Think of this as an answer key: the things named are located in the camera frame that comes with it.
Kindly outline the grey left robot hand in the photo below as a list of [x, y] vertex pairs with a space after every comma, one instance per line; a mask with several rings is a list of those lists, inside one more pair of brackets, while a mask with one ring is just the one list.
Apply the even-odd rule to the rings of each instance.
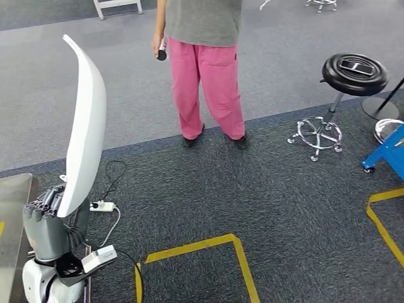
[[90, 216], [90, 201], [85, 198], [76, 210], [74, 225], [58, 217], [65, 185], [50, 187], [23, 208], [23, 222], [35, 258], [41, 262], [59, 259], [85, 242]]

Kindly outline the person's right hand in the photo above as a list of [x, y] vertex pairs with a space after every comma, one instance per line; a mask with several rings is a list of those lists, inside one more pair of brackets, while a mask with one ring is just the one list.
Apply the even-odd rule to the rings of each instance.
[[165, 61], [167, 58], [166, 38], [160, 33], [155, 33], [153, 39], [154, 56], [159, 61]]

